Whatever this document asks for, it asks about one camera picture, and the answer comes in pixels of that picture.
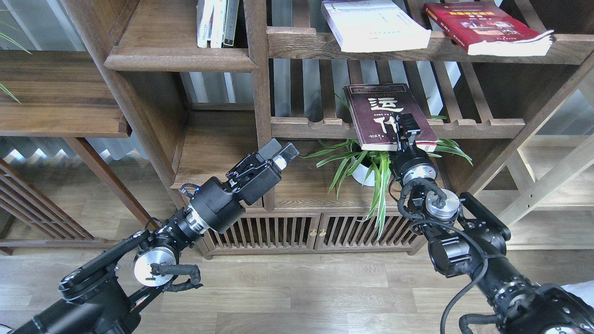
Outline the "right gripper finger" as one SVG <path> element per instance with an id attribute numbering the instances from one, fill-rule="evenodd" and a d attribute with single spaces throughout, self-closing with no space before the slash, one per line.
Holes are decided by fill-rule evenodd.
<path id="1" fill-rule="evenodd" d="M 397 125 L 400 136 L 419 135 L 421 132 L 414 115 L 407 113 L 397 114 Z"/>

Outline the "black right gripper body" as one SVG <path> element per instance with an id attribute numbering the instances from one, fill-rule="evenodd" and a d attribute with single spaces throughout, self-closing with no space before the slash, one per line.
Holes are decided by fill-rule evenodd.
<path id="1" fill-rule="evenodd" d="M 392 156 L 392 171 L 398 182 L 409 182 L 414 179 L 435 181 L 437 168 L 424 150 L 417 148 L 413 136 L 400 136 L 398 133 L 399 150 Z"/>

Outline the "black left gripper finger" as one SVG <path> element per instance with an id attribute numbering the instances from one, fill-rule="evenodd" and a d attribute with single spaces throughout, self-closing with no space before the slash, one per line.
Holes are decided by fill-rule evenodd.
<path id="1" fill-rule="evenodd" d="M 273 159 L 282 149 L 282 145 L 277 139 L 271 139 L 258 151 L 258 161 Z"/>
<path id="2" fill-rule="evenodd" d="M 299 150 L 297 150 L 292 142 L 288 142 L 273 156 L 273 163 L 280 169 L 280 171 L 282 171 L 291 161 L 297 158 L 298 155 Z"/>

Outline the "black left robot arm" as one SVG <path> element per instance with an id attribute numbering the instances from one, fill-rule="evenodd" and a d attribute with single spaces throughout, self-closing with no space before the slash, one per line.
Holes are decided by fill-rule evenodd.
<path id="1" fill-rule="evenodd" d="M 140 230 L 66 275 L 61 298 L 7 334 L 131 334 L 159 294 L 202 287 L 197 265 L 181 264 L 184 249 L 210 231 L 224 233 L 281 181 L 298 156 L 288 142 L 269 141 L 226 173 L 201 186 L 184 184 L 189 203 L 159 228 Z"/>

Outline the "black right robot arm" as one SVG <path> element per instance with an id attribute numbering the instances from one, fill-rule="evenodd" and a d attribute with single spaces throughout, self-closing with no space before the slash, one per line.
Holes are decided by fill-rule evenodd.
<path id="1" fill-rule="evenodd" d="M 436 167 L 414 142 L 421 133 L 414 116 L 394 113 L 393 127 L 398 150 L 390 153 L 390 169 L 402 187 L 399 212 L 413 233 L 426 237 L 436 271 L 471 279 L 445 308 L 440 332 L 453 305 L 478 287 L 494 313 L 461 316 L 464 334 L 470 324 L 493 324 L 501 334 L 591 334 L 591 306 L 556 284 L 531 283 L 506 257 L 509 228 L 470 193 L 437 186 Z"/>

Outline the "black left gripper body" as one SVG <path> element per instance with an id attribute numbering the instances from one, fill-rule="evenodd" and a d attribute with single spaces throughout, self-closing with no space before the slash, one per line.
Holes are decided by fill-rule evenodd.
<path id="1" fill-rule="evenodd" d="M 190 200 L 190 225 L 203 233 L 212 229 L 224 233 L 242 214 L 240 204 L 252 205 L 280 180 L 283 158 L 265 159 L 261 154 L 249 154 L 235 165 L 222 183 L 211 177 L 196 190 Z"/>

